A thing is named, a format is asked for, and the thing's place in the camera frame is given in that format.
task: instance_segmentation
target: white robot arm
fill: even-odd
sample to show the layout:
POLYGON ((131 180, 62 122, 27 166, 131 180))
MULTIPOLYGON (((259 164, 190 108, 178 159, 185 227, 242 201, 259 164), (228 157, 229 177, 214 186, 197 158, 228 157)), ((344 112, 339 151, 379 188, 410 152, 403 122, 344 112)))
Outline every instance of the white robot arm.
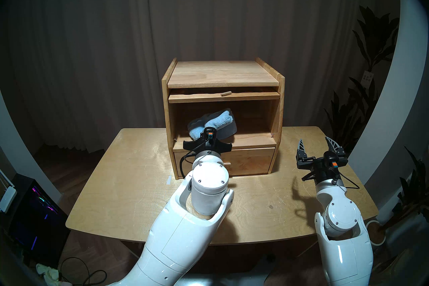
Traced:
POLYGON ((156 218, 136 265, 112 285, 172 286, 201 258, 233 202, 234 191, 228 190, 210 220, 199 219, 186 210, 191 180, 192 171, 156 218))
POLYGON ((218 153, 230 150, 231 145, 216 140, 214 128, 205 130, 207 133, 201 140, 204 146, 199 145, 198 141, 195 144, 201 151, 196 155, 193 170, 156 218, 137 263, 125 278, 112 285, 173 286, 207 249, 234 200, 234 191, 227 189, 229 175, 218 153), (187 198, 191 191, 194 193, 192 187, 199 186, 201 189, 205 181, 208 185, 203 188, 207 188, 210 193, 218 189, 216 194, 198 192, 198 195, 192 197, 192 202, 197 211, 198 203, 198 212, 207 215, 214 213, 209 220, 200 219, 186 209, 187 198), (219 204, 217 211, 213 210, 213 206, 217 208, 219 204))
POLYGON ((367 286, 373 262, 368 231, 356 204, 345 196, 347 189, 338 170, 348 162, 344 150, 332 139, 326 137, 326 141, 329 151, 321 158, 308 158, 302 140, 296 154, 297 167, 311 170, 302 180, 314 179, 316 198, 323 205, 323 213, 314 216, 323 270, 330 286, 367 286), (350 239, 328 238, 351 229, 350 239))

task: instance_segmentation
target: paper tag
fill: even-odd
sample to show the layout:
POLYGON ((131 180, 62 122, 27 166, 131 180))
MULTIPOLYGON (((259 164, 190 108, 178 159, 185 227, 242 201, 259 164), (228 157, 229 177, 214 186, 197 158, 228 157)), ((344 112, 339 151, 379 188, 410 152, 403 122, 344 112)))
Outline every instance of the paper tag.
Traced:
POLYGON ((366 88, 369 89, 369 86, 371 85, 372 78, 374 77, 374 74, 372 72, 364 71, 362 80, 360 81, 360 84, 366 88))

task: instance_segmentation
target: wooden drawer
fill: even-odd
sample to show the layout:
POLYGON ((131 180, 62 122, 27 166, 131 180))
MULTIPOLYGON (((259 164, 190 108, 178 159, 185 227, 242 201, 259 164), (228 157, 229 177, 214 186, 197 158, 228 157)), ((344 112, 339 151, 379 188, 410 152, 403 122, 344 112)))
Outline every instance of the wooden drawer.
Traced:
MULTIPOLYGON (((231 165, 226 165, 230 176, 267 174, 274 150, 275 147, 232 150, 231 152, 223 153, 221 158, 224 163, 231 163, 231 165)), ((180 159, 185 154, 186 152, 174 152, 174 158, 180 178, 180 159)), ((187 160, 190 161, 190 163, 186 161, 182 163, 183 173, 185 176, 192 169, 194 157, 187 158, 187 160)))

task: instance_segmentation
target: wooden cabinet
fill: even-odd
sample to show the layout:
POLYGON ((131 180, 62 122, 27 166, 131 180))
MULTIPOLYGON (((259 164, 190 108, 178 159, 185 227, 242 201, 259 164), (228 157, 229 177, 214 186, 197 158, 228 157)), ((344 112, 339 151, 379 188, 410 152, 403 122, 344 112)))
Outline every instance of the wooden cabinet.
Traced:
MULTIPOLYGON (((207 113, 230 108, 237 133, 223 142, 233 150, 222 154, 230 175, 270 173, 281 140, 284 76, 260 58, 255 61, 174 59, 162 79, 167 143, 176 180, 190 141, 188 123, 207 113)), ((185 175, 191 164, 183 162, 185 175)))

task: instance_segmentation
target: curtain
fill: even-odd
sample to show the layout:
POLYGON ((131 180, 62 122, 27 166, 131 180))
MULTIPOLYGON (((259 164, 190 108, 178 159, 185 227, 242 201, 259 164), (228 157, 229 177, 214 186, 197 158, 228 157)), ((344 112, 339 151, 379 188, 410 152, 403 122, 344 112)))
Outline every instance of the curtain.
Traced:
POLYGON ((328 131, 323 108, 364 60, 352 29, 375 0, 8 0, 11 66, 48 145, 106 149, 163 127, 171 60, 259 56, 286 78, 284 125, 328 131))

